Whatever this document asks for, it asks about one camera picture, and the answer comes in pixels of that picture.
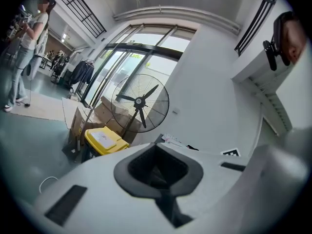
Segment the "black standing fan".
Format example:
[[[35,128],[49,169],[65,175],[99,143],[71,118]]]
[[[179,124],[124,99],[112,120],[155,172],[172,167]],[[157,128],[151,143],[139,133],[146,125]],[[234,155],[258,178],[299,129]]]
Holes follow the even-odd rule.
[[[157,128],[165,120],[169,105],[169,94],[163,83],[148,74],[124,78],[111,98],[113,119],[126,141]]]

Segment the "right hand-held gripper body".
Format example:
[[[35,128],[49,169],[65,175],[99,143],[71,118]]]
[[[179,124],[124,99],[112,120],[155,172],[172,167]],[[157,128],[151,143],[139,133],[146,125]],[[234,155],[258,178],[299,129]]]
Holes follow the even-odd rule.
[[[220,154],[225,156],[241,156],[238,149],[226,150],[221,152]]]

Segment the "black-framed glass door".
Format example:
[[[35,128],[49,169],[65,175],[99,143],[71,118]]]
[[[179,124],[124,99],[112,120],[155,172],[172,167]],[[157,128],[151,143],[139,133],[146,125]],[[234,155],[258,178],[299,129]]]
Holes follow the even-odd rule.
[[[101,96],[110,98],[122,80],[136,74],[151,75],[166,84],[195,33],[172,24],[127,26],[91,54],[91,78],[77,88],[81,102],[87,107],[98,105]]]

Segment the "white ceiling pipe run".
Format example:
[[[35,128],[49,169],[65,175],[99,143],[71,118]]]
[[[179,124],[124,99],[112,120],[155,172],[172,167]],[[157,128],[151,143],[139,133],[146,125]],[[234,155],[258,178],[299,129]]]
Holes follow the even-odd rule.
[[[241,27],[239,24],[217,14],[181,6],[152,6],[134,9],[113,16],[115,21],[134,20],[138,18],[175,18],[195,21],[201,24],[211,25],[238,36]]]

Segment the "grey metal stand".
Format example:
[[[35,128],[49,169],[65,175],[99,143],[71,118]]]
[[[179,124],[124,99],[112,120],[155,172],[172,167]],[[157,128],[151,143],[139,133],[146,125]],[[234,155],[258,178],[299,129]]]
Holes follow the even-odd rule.
[[[118,45],[119,45],[119,43],[114,44],[114,48],[112,49],[111,53],[107,56],[105,62],[103,63],[103,68],[104,68],[104,66],[107,66],[107,63],[110,61],[110,59],[116,53],[116,51],[117,51],[116,48],[117,48]],[[104,91],[104,87],[105,87],[105,84],[107,82],[107,79],[110,79],[109,76],[112,74],[114,66],[115,66],[115,64],[111,64],[110,65],[110,69],[108,70],[106,76],[102,79],[102,81],[100,83],[100,86],[97,88],[96,92],[94,93],[94,96],[93,96],[93,98],[91,100],[92,104],[91,105],[89,104],[88,108],[90,109],[90,111],[89,111],[89,113],[88,113],[88,115],[86,117],[86,120],[85,120],[84,124],[83,124],[80,136],[77,137],[77,151],[78,152],[81,151],[81,140],[84,140],[84,133],[86,131],[86,125],[88,123],[88,120],[91,117],[91,115],[92,115],[92,113],[93,113],[93,111],[94,111],[94,109],[95,109],[95,107],[96,107],[96,105],[97,105],[97,103],[98,103],[98,101],[100,99],[100,94]]]

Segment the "black mezzanine railing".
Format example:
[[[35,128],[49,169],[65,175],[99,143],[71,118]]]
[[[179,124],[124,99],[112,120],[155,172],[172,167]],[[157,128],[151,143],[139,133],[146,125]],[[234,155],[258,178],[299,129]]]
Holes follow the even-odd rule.
[[[105,27],[84,0],[62,0],[93,37],[106,33]]]

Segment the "pale cardboard sheet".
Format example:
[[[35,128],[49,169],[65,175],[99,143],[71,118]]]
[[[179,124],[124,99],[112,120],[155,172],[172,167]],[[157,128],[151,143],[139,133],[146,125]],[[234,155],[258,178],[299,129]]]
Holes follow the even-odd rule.
[[[40,93],[26,90],[28,99],[16,104],[12,114],[47,120],[65,121],[62,101]]]
[[[62,106],[63,106],[65,124],[67,126],[67,129],[71,129],[72,120],[74,118],[76,108],[79,106],[79,102],[63,97]]]

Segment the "white printed t-shirt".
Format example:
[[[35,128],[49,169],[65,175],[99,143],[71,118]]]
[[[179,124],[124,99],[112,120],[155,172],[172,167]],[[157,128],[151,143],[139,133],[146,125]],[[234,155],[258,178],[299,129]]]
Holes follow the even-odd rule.
[[[307,43],[276,94],[293,128],[312,127],[312,43]]]

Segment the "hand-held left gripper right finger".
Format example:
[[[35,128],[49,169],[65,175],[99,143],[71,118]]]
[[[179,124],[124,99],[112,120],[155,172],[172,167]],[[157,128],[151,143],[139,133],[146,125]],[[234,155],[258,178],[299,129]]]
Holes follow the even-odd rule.
[[[170,148],[173,151],[191,158],[203,168],[203,177],[197,187],[189,195],[176,198],[182,214],[192,219],[199,218],[210,207],[215,205],[236,183],[242,172],[222,167],[224,162],[246,166],[248,159],[239,156],[225,156],[182,148],[173,144],[159,143],[159,147]]]

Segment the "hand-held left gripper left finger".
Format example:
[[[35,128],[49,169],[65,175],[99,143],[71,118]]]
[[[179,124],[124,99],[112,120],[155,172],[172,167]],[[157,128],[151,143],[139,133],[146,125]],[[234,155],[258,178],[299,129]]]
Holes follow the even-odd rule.
[[[34,203],[44,215],[72,186],[87,190],[58,230],[69,234],[172,234],[175,228],[152,199],[133,197],[115,181],[114,167],[147,144],[88,160],[54,182]]]

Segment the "clothes rack with dark garments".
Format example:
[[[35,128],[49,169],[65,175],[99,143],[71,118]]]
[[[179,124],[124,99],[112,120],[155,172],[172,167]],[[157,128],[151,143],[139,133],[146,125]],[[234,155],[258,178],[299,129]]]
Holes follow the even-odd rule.
[[[89,84],[94,72],[94,62],[90,59],[80,61],[71,74],[70,84]]]

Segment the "brown cardboard box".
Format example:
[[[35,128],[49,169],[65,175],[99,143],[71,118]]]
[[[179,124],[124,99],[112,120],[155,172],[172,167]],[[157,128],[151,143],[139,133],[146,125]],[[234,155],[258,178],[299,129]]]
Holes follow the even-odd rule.
[[[86,117],[89,113],[90,109],[88,108],[82,108],[82,107],[77,107],[76,112],[72,121],[71,125],[71,132],[74,135],[74,137],[79,137],[83,124],[86,120]],[[105,123],[102,122],[101,119],[97,117],[97,115],[93,112],[91,117],[88,120],[88,123],[86,125],[86,129],[94,129],[94,128],[102,128],[105,126]]]
[[[110,130],[118,134],[128,143],[132,143],[137,133],[128,130],[125,132],[127,125],[132,118],[131,113],[134,112],[133,102],[118,102],[113,99],[111,101],[105,96],[100,101],[94,112],[105,123]]]

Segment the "pink and green pouch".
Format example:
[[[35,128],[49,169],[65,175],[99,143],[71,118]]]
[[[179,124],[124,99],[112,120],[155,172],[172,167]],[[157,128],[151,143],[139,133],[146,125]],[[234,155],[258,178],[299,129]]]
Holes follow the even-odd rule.
[[[169,142],[181,143],[177,138],[175,138],[173,135],[168,134],[168,133],[163,134],[161,139],[167,143],[169,143]]]

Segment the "black bin with yellow lid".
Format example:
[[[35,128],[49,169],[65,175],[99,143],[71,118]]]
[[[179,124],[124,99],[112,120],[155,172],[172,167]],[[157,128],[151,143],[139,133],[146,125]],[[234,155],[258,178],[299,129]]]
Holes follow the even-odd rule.
[[[81,162],[98,156],[112,154],[130,147],[118,134],[108,127],[88,129],[84,133]]]

